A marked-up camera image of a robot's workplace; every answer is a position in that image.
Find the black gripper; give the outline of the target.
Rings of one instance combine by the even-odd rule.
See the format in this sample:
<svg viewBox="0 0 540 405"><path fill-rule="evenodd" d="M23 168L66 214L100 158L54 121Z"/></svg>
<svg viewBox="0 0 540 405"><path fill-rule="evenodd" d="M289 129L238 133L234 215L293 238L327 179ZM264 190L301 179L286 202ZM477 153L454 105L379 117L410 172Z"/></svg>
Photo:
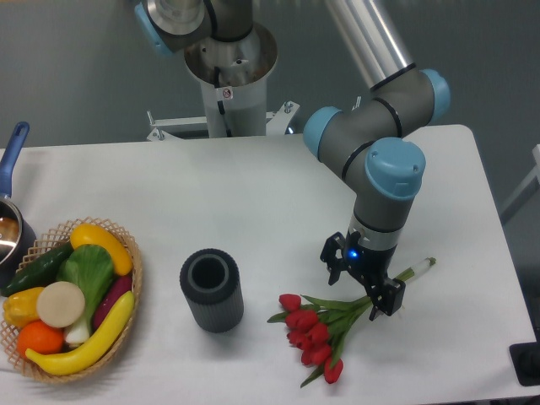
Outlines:
<svg viewBox="0 0 540 405"><path fill-rule="evenodd" d="M347 270L364 286L373 305L369 319L374 321L379 315L392 316L402 306L406 283L387 275L395 250L396 247L376 251L355 244L345 245L344 236L337 232L326 239L320 259L327 265L329 285L334 285Z"/></svg>

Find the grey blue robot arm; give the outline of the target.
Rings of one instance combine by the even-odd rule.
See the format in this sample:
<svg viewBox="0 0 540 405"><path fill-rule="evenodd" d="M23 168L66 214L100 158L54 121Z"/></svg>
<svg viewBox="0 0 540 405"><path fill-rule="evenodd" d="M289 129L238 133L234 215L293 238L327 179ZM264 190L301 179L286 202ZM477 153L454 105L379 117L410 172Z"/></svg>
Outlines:
<svg viewBox="0 0 540 405"><path fill-rule="evenodd" d="M329 237L321 259L331 283L348 273L364 286L373 314L389 316L405 284L387 269L426 164L406 136L448 110L450 90L436 71L416 67L377 2L327 8L371 97L348 112L321 108L303 130L305 146L356 196L348 232ZM141 1L135 14L156 51L183 52L201 85L210 137L267 134L266 80L277 46L254 21L252 2Z"/></svg>

